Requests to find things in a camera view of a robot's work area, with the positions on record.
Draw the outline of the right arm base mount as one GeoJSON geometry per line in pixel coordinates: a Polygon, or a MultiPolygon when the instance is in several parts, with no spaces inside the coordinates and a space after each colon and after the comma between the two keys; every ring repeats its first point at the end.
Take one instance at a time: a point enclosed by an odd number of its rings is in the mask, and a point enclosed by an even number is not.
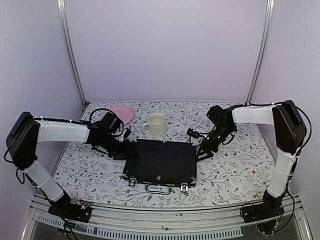
{"type": "Polygon", "coordinates": [[[239,210],[240,216],[243,218],[245,223],[272,218],[270,221],[265,221],[256,225],[260,233],[264,235],[271,235],[277,230],[280,221],[283,218],[283,214],[285,213],[282,206],[282,200],[285,194],[286,190],[281,196],[273,197],[265,191],[262,197],[262,203],[245,203],[239,210]]]}

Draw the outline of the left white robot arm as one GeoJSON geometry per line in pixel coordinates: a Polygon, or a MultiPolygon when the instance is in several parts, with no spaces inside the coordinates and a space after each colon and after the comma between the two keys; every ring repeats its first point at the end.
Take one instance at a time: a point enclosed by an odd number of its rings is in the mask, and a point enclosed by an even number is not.
{"type": "Polygon", "coordinates": [[[126,139],[129,134],[123,121],[110,110],[97,121],[36,117],[25,111],[6,138],[3,158],[43,192],[53,210],[70,217],[78,206],[40,163],[38,146],[86,144],[112,159],[126,160],[135,154],[133,143],[126,139]]]}

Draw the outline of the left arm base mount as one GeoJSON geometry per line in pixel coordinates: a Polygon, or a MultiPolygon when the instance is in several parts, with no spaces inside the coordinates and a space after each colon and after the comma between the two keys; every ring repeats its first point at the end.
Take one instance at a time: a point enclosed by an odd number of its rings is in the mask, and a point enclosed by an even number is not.
{"type": "Polygon", "coordinates": [[[83,223],[88,223],[90,220],[92,213],[90,204],[83,200],[72,203],[70,196],[66,192],[57,201],[49,200],[49,204],[48,212],[63,220],[74,220],[83,223]]]}

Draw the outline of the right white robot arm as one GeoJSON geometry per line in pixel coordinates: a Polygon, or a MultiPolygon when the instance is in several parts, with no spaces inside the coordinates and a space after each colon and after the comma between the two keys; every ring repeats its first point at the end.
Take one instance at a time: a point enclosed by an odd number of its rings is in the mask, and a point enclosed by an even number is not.
{"type": "Polygon", "coordinates": [[[197,146],[197,160],[211,158],[225,143],[228,136],[237,131],[238,124],[270,125],[274,127],[277,159],[271,182],[263,194],[262,204],[253,212],[262,218],[269,218],[280,212],[282,199],[288,192],[298,157],[311,138],[312,126],[306,126],[303,118],[307,115],[294,104],[285,100],[267,104],[237,104],[228,108],[212,106],[206,116],[214,124],[211,131],[197,133],[202,137],[197,146]]]}

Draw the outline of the black poker set case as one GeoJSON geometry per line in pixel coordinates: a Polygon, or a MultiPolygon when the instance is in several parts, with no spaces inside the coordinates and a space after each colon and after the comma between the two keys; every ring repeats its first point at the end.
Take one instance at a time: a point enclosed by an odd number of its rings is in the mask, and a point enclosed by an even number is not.
{"type": "Polygon", "coordinates": [[[122,176],[129,186],[176,187],[187,193],[197,184],[196,149],[187,142],[139,139],[133,143],[122,176]]]}

